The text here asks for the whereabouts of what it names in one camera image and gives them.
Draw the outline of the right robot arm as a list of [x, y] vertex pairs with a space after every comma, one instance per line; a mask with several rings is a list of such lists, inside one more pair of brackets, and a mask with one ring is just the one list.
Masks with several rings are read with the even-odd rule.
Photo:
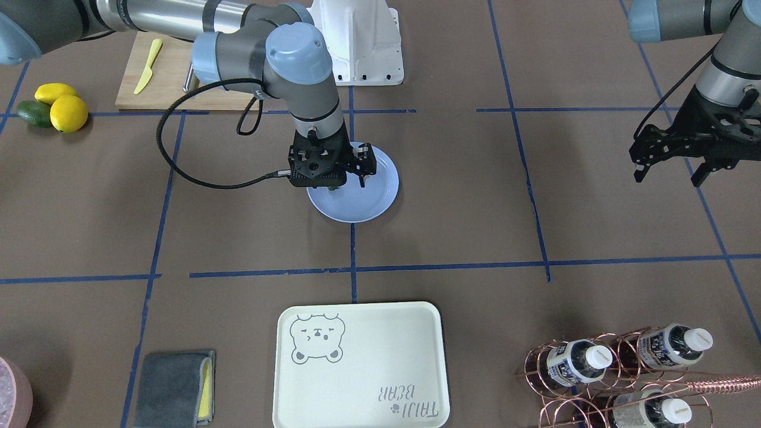
[[182, 171], [164, 149], [163, 128], [182, 103], [211, 89], [281, 99], [294, 120], [289, 167], [262, 176], [288, 178], [294, 187], [340, 187], [348, 174], [377, 172], [370, 144], [354, 148], [342, 113], [334, 66], [323, 33], [299, 3], [246, 1], [3, 1], [2, 63], [16, 65], [104, 32], [152, 32], [192, 41], [191, 63], [201, 85], [163, 112], [158, 149], [182, 178], [212, 188]]

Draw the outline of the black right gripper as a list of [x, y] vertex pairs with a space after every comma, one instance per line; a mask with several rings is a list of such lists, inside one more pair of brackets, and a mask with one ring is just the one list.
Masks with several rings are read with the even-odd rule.
[[377, 174], [377, 158], [373, 146], [359, 144], [353, 148], [350, 135], [343, 125], [328, 137], [318, 137], [315, 130], [303, 136], [294, 133], [289, 147], [289, 181], [294, 187], [327, 187], [337, 191], [347, 182], [348, 174], [359, 177], [360, 186], [368, 176]]

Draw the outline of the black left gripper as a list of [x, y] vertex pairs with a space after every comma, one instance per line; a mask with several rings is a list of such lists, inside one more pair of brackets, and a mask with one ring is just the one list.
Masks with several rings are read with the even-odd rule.
[[724, 106], [690, 90], [671, 127], [645, 125], [634, 138], [630, 158], [636, 166], [635, 182], [644, 181], [656, 163], [678, 156], [704, 160], [690, 178], [696, 188], [710, 174], [733, 169], [740, 161], [758, 162], [759, 91], [746, 90], [738, 106]]

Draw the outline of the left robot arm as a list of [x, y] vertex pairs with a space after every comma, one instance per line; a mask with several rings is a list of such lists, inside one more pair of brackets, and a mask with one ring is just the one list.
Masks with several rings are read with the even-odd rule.
[[660, 43], [712, 36], [703, 54], [675, 89], [698, 77], [672, 124], [661, 129], [644, 118], [628, 150], [634, 178], [674, 157], [701, 158], [694, 187], [720, 170], [760, 158], [760, 8], [758, 1], [633, 1], [627, 13], [632, 41]]

